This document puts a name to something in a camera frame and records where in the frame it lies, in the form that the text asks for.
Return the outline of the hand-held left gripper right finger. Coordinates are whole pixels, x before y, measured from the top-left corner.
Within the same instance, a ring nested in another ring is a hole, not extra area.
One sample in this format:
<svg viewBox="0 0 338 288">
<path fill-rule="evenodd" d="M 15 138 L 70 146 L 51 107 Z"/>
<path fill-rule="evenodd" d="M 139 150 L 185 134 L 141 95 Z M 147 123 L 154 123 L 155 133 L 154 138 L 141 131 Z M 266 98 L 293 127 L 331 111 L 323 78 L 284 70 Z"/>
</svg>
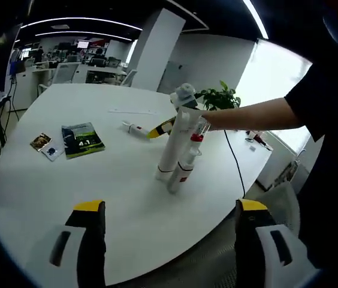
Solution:
<svg viewBox="0 0 338 288">
<path fill-rule="evenodd" d="M 306 246 L 283 224 L 276 224 L 261 202 L 236 201 L 237 287 L 307 287 L 318 270 Z"/>
</svg>

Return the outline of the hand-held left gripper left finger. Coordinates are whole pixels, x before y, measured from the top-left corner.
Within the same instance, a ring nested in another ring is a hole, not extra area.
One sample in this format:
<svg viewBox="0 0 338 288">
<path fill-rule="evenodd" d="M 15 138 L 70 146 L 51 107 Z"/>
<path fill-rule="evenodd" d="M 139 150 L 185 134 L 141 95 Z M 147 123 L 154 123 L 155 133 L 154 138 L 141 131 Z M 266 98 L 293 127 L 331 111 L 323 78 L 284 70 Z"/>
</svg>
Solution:
<svg viewBox="0 0 338 288">
<path fill-rule="evenodd" d="M 105 201 L 77 204 L 31 249 L 26 272 L 38 287 L 104 287 Z"/>
</svg>

